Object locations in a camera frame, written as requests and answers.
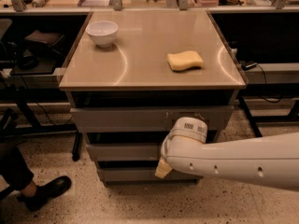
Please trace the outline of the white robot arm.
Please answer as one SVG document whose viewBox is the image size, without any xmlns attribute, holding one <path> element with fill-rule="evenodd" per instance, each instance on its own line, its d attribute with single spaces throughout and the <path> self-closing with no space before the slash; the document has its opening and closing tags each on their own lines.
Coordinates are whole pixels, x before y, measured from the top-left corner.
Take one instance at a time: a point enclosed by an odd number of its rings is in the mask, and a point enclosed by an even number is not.
<svg viewBox="0 0 299 224">
<path fill-rule="evenodd" d="M 155 175 L 214 176 L 276 189 L 299 189 L 299 133 L 206 142 L 207 125 L 183 117 L 164 139 Z"/>
</svg>

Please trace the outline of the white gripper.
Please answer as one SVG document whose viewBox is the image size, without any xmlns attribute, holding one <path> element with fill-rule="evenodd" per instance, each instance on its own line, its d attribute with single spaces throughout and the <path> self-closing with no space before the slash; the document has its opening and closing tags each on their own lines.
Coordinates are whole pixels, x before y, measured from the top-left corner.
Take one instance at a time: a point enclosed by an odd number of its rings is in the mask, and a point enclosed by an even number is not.
<svg viewBox="0 0 299 224">
<path fill-rule="evenodd" d="M 169 142 L 170 139 L 168 134 L 167 137 L 163 140 L 161 146 L 161 158 L 158 161 L 158 166 L 156 167 L 155 171 L 155 176 L 158 178 L 165 178 L 172 171 L 172 167 L 166 161 Z"/>
</svg>

